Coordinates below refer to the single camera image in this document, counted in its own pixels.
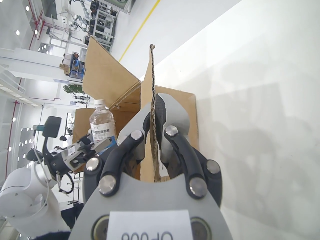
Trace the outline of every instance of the cardboard box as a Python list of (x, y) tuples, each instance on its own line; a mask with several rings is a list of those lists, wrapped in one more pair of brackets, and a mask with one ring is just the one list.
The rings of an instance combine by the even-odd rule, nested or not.
[[(144, 107), (152, 101), (154, 92), (166, 93), (175, 98), (187, 111), (190, 118), (189, 140), (191, 145), (199, 149), (196, 98), (195, 95), (179, 90), (154, 86), (153, 55), (150, 47), (150, 61), (144, 81), (140, 81), (103, 48), (95, 38), (91, 37), (85, 60), (83, 91), (94, 99), (104, 99), (106, 106), (112, 111), (117, 135), (121, 129)], [(75, 112), (73, 142), (84, 136), (90, 129), (89, 117), (94, 109), (81, 108)], [(154, 182), (155, 169), (150, 140), (147, 139), (145, 158), (141, 162), (140, 179)]]

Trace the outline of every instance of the red pipe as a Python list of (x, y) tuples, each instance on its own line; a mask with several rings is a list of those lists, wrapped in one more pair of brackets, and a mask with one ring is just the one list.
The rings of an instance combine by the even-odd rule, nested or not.
[(40, 15), (39, 15), (39, 17), (38, 17), (38, 20), (37, 20), (37, 22), (35, 23), (36, 26), (38, 26), (38, 24), (40, 23), (40, 19), (42, 19), (42, 13), (43, 13), (43, 11), (41, 10)]
[(40, 34), (39, 34), (39, 37), (38, 37), (38, 39), (37, 39), (37, 40), (39, 40), (39, 39), (40, 39), (40, 36), (41, 36), (41, 33), (42, 33), (42, 29), (43, 29), (44, 24), (45, 24), (45, 21), (44, 21), (44, 20), (42, 20), (42, 25), (41, 25), (41, 29), (40, 29)]
[[(14, 108), (13, 108), (13, 113), (12, 113), (12, 118), (15, 116), (15, 111), (16, 111), (16, 106), (17, 106), (17, 100), (14, 102)], [(11, 132), (12, 132), (12, 125), (13, 121), (11, 120), (11, 126), (10, 126), (10, 133), (9, 133), (9, 142), (8, 142), (8, 149), (7, 149), (7, 160), (5, 164), (5, 178), (7, 178), (7, 171), (8, 171), (8, 158), (9, 158), (9, 146), (10, 146), (10, 140), (11, 140)]]
[(34, 14), (33, 11), (32, 11), (32, 7), (31, 7), (30, 0), (28, 0), (28, 2), (29, 2), (29, 7), (30, 7), (30, 10), (31, 10), (31, 14), (32, 14), (33, 20), (34, 20), (34, 22), (36, 23), (37, 20), (36, 20), (35, 14)]
[(31, 49), (31, 44), (32, 44), (32, 41), (33, 41), (34, 36), (35, 36), (35, 34), (33, 33), (32, 39), (31, 39), (31, 42), (30, 42), (30, 45), (29, 45), (29, 50)]

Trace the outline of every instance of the window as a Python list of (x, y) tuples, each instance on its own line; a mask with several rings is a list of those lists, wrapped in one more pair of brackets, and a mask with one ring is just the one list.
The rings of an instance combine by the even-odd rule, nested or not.
[(41, 0), (41, 3), (44, 15), (57, 20), (56, 0)]
[(49, 55), (52, 55), (52, 49), (53, 49), (53, 46), (50, 46), (49, 47), (49, 44), (46, 44), (46, 43), (40, 43), (40, 46), (38, 48), (38, 52), (41, 52), (41, 53), (45, 53), (45, 54), (49, 54)]

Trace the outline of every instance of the cardboard flap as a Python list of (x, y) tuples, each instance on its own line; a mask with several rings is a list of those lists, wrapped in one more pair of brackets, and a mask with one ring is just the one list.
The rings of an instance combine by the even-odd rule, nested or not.
[(112, 108), (140, 86), (140, 80), (116, 61), (93, 36), (85, 58), (83, 91)]
[(93, 108), (80, 108), (75, 110), (72, 143), (88, 133), (90, 129), (89, 117), (95, 111)]

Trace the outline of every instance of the label sticker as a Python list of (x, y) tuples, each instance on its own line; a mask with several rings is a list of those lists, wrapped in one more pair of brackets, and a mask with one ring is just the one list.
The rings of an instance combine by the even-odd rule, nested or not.
[(115, 129), (112, 122), (101, 124), (90, 124), (94, 143), (98, 143), (108, 137), (115, 136)]
[(106, 240), (193, 240), (188, 210), (111, 211)]
[(73, 145), (68, 149), (68, 156), (71, 156), (73, 153), (75, 153), (76, 147)]

